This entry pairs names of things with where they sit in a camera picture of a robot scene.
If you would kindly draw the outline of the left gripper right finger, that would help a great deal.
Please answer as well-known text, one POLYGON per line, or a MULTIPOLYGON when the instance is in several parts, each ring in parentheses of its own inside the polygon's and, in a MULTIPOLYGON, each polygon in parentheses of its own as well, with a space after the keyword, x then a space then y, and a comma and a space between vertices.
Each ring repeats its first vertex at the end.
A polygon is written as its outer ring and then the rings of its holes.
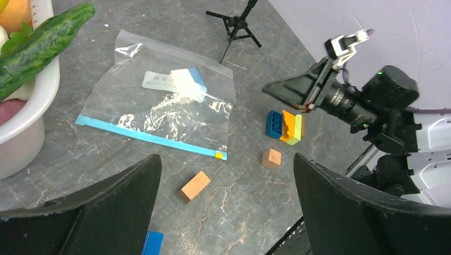
POLYGON ((379 191, 295 154, 314 254, 450 254, 450 209, 379 191))

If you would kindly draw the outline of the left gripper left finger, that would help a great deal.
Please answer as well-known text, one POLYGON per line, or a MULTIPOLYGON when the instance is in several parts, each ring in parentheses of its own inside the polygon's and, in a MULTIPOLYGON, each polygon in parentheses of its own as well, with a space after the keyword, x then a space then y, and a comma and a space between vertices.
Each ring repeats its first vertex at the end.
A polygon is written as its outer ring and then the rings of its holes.
POLYGON ((1 254, 141 254, 162 174, 159 155, 32 209, 1 212, 1 254))

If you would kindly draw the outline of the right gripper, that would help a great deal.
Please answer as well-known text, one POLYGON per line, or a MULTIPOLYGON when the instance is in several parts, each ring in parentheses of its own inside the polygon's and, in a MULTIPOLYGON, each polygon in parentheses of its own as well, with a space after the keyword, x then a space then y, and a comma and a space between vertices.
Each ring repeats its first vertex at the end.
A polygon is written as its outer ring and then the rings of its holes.
POLYGON ((349 125, 372 125, 377 115, 352 86, 336 80, 339 71, 324 57, 307 72, 265 84, 262 92, 294 109, 320 108, 349 125))

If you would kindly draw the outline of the clear zip top bag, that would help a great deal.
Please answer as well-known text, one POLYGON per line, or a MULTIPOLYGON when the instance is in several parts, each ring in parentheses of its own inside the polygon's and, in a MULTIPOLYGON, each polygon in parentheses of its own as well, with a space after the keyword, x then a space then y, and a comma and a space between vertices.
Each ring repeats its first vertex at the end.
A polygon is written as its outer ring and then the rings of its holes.
POLYGON ((115 63, 95 85, 76 119, 126 137, 226 160, 236 100, 231 69, 178 47, 120 31, 115 63), (202 103, 175 93, 171 71, 196 68, 202 103))

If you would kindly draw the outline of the green toy cucumber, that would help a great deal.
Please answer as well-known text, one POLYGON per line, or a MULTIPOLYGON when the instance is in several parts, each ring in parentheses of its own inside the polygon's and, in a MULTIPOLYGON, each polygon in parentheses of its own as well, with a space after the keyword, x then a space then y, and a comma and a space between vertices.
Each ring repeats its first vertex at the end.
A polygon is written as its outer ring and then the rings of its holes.
POLYGON ((1 54, 1 100, 40 73, 74 40, 95 14, 91 3, 78 4, 40 24, 24 41, 1 54))

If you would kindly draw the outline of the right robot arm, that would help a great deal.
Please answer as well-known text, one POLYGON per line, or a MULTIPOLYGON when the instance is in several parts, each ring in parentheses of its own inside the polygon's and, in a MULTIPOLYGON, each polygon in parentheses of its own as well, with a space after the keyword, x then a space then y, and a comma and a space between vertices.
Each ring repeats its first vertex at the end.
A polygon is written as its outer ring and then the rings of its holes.
POLYGON ((395 196, 450 207, 450 110, 411 107, 416 82, 386 65, 361 89, 349 83, 346 65, 325 57, 305 73, 264 85, 263 92, 294 109, 321 109, 365 132, 371 143, 350 170, 359 182, 395 196))

